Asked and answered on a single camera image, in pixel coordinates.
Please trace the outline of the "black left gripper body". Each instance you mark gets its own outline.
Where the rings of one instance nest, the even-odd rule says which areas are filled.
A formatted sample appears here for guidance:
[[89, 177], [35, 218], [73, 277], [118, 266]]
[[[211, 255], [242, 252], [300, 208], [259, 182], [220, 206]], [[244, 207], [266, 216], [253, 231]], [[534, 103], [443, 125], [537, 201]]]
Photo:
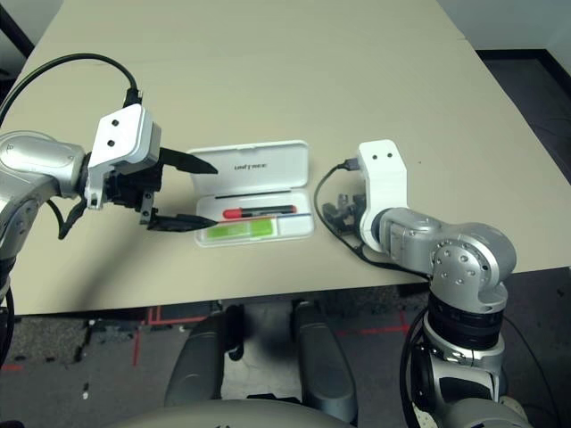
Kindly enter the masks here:
[[141, 169], [130, 174], [111, 173], [104, 185], [107, 202], [126, 208], [140, 210], [152, 193], [161, 190], [163, 164]]

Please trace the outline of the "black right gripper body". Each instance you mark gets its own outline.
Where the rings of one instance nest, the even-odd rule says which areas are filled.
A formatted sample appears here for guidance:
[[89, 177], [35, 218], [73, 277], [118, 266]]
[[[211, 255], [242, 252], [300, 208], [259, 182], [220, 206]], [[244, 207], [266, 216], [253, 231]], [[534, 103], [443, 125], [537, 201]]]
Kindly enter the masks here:
[[364, 206], [352, 203], [343, 208], [343, 233], [359, 233], [360, 220], [364, 213]]

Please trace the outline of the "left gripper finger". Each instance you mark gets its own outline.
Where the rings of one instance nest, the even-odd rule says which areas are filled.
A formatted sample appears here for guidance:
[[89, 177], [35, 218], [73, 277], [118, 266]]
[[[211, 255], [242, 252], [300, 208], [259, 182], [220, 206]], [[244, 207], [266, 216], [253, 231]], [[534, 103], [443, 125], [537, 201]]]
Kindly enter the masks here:
[[153, 206], [154, 194], [143, 193], [139, 223], [151, 231], [195, 231], [216, 226], [217, 221], [196, 215], [177, 214], [174, 217], [158, 214]]
[[190, 174], [217, 174], [218, 170], [209, 162], [198, 157], [162, 147], [160, 149], [159, 161], [177, 170]]

